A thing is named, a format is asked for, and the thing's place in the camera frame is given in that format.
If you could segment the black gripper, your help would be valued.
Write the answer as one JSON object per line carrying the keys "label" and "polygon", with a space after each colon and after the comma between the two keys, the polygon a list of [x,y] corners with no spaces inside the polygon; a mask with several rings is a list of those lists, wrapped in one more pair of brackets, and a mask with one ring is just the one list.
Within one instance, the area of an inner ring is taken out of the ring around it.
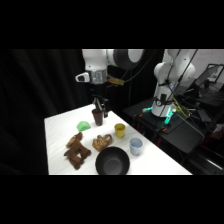
{"label": "black gripper", "polygon": [[94,105],[97,111],[100,110],[100,104],[98,99],[102,98],[104,118],[108,117],[108,102],[109,101],[108,99],[105,99],[106,89],[107,89],[107,86],[105,84],[100,84],[100,85],[91,84],[90,85],[90,91],[91,91],[92,97],[94,98]]}

